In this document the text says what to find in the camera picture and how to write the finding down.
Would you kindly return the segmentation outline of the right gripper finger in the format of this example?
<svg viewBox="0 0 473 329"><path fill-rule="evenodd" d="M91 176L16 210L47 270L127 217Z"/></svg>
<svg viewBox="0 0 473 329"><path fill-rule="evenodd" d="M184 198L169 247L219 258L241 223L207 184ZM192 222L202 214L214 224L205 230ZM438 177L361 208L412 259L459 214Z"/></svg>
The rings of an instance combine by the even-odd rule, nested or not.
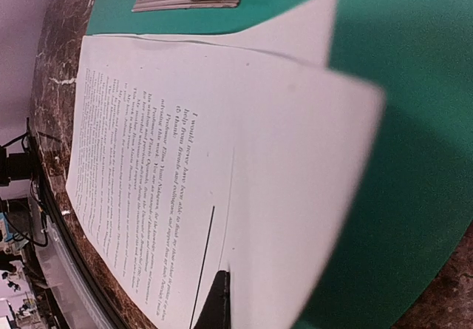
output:
<svg viewBox="0 0 473 329"><path fill-rule="evenodd" d="M193 329L231 329L231 273L219 270Z"/></svg>

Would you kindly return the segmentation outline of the printed paper sheet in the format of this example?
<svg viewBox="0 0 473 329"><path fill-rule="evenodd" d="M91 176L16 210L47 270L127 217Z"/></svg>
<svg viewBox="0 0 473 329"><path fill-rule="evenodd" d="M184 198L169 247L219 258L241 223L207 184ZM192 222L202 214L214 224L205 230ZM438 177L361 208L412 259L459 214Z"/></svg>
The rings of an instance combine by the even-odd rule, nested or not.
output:
<svg viewBox="0 0 473 329"><path fill-rule="evenodd" d="M294 58L87 36L67 194L158 328L192 328L219 271L233 328L290 328L333 251L384 110L379 87Z"/></svg>

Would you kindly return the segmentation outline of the green plastic folder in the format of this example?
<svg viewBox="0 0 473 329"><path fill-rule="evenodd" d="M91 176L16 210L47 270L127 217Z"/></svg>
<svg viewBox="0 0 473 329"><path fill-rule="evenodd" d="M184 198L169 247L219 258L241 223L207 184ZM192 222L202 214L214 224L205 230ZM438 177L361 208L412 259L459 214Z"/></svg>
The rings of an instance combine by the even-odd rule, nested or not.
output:
<svg viewBox="0 0 473 329"><path fill-rule="evenodd" d="M230 33L304 0L133 18L96 0L88 33ZM386 109L338 245L298 328L472 326L472 0L338 0L330 68Z"/></svg>

